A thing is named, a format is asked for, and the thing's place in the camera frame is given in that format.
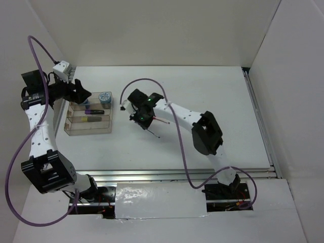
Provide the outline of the yellow highlighter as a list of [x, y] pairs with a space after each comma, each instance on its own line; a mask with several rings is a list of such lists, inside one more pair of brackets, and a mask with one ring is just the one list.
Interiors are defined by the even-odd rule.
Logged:
[[82, 116], [81, 117], [81, 121], [82, 122], [88, 122], [88, 123], [92, 123], [92, 122], [101, 122], [102, 121], [102, 117], [100, 116]]

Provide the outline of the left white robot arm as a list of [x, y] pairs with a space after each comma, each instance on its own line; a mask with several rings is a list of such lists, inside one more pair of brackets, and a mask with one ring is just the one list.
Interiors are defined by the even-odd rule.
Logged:
[[90, 175], [78, 174], [73, 164], [58, 151], [53, 123], [56, 100], [63, 98], [81, 104], [91, 92], [84, 89], [78, 79], [65, 83], [57, 78], [55, 83], [48, 85], [46, 74], [39, 70], [21, 76], [26, 84], [21, 94], [21, 107], [34, 132], [29, 159], [21, 163], [23, 174], [42, 194], [78, 190], [80, 198], [96, 201], [100, 189]]

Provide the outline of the purple highlighter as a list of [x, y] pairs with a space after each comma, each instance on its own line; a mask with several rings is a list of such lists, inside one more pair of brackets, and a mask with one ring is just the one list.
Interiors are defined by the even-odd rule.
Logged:
[[96, 110], [96, 109], [85, 110], [85, 114], [87, 114], [87, 115], [102, 115], [104, 113], [105, 113], [104, 110]]

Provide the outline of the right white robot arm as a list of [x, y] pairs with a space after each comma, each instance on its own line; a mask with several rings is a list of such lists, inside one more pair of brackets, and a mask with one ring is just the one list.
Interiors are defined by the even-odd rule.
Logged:
[[222, 195], [233, 198], [238, 193], [240, 177], [230, 167], [223, 147], [223, 132], [211, 112], [195, 112], [167, 101], [158, 93], [147, 96], [138, 89], [121, 103], [120, 108], [127, 111], [130, 120], [144, 130], [155, 118], [163, 118], [190, 132], [196, 151], [205, 155], [217, 172]]

